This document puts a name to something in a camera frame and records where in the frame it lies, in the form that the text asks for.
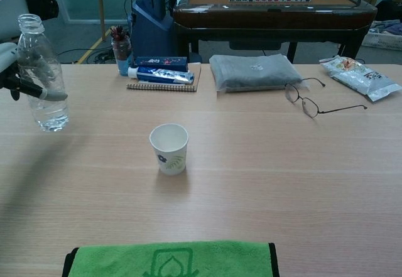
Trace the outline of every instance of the plastic basket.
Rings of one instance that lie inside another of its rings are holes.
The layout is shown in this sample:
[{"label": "plastic basket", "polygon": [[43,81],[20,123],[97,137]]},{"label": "plastic basket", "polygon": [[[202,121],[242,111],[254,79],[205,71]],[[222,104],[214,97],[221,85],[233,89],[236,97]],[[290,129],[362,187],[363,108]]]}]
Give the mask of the plastic basket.
[{"label": "plastic basket", "polygon": [[362,46],[402,51],[402,35],[367,33]]}]

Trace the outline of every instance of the blue box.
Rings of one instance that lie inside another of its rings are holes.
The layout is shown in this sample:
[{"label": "blue box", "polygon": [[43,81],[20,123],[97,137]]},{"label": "blue box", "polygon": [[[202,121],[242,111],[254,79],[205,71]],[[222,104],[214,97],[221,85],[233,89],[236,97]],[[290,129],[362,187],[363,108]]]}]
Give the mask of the blue box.
[{"label": "blue box", "polygon": [[187,57],[144,57],[136,58],[136,65],[149,68],[163,68],[165,70],[187,72]]}]

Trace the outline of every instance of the paper cup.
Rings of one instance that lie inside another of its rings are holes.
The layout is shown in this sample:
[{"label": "paper cup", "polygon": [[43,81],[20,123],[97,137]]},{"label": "paper cup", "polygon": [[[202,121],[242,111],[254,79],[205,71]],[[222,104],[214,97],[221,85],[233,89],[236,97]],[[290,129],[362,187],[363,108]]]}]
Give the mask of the paper cup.
[{"label": "paper cup", "polygon": [[159,125],[149,135],[149,141],[164,174],[177,175],[186,168],[188,133],[183,126]]}]

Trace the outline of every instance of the green microfiber cloth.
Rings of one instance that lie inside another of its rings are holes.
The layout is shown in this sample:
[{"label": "green microfiber cloth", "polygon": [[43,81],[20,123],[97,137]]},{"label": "green microfiber cloth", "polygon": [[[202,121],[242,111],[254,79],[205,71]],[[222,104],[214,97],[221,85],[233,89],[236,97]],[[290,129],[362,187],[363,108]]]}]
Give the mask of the green microfiber cloth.
[{"label": "green microfiber cloth", "polygon": [[73,253],[64,276],[279,277],[274,244],[176,242],[89,246]]}]

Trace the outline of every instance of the spiral notebook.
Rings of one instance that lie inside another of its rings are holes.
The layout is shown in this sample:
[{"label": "spiral notebook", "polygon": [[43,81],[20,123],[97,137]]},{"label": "spiral notebook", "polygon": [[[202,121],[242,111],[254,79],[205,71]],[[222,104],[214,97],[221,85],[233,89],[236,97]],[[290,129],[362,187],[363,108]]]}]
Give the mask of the spiral notebook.
[{"label": "spiral notebook", "polygon": [[189,63],[188,69],[194,73],[192,84],[158,84],[154,82],[130,79],[127,88],[131,90],[172,90],[175,92],[196,92],[201,74],[201,63]]}]

